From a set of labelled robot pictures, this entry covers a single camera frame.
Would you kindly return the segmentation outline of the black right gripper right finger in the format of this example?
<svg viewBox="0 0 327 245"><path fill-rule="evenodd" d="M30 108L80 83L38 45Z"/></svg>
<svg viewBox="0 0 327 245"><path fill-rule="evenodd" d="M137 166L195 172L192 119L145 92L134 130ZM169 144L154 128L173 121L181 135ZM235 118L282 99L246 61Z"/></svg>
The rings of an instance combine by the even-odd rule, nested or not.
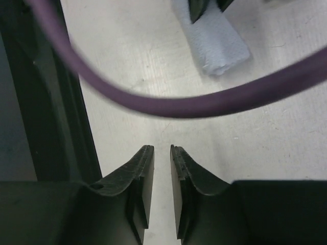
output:
<svg viewBox="0 0 327 245"><path fill-rule="evenodd" d="M326 244L326 181L227 183L180 146L170 158L182 244Z"/></svg>

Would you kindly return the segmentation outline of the light blue towel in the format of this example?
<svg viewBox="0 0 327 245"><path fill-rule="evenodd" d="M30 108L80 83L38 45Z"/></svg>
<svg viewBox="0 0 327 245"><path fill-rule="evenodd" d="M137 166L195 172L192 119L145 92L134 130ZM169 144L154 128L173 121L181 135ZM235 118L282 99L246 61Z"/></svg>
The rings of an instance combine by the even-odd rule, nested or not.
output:
<svg viewBox="0 0 327 245"><path fill-rule="evenodd" d="M192 1L171 1L198 69L219 76L246 61L250 51L238 32L219 9L217 1L202 1L196 21Z"/></svg>

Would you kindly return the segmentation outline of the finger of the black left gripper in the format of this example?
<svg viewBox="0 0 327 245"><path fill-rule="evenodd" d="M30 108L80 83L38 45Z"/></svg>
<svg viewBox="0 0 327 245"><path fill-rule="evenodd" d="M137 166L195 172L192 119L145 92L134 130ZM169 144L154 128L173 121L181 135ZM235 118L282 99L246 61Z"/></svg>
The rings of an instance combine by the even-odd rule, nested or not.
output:
<svg viewBox="0 0 327 245"><path fill-rule="evenodd" d="M192 23L195 23L207 9L209 0L188 0L190 19Z"/></svg>
<svg viewBox="0 0 327 245"><path fill-rule="evenodd" d="M224 12L232 2L233 0L217 0L217 6L222 12Z"/></svg>

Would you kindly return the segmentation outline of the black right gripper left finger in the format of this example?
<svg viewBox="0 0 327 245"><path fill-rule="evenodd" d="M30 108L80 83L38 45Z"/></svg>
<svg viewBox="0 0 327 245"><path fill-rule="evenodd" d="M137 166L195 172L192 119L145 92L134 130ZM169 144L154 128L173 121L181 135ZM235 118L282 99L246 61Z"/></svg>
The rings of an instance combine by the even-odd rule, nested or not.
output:
<svg viewBox="0 0 327 245"><path fill-rule="evenodd" d="M1 182L1 244L142 244L154 147L93 184Z"/></svg>

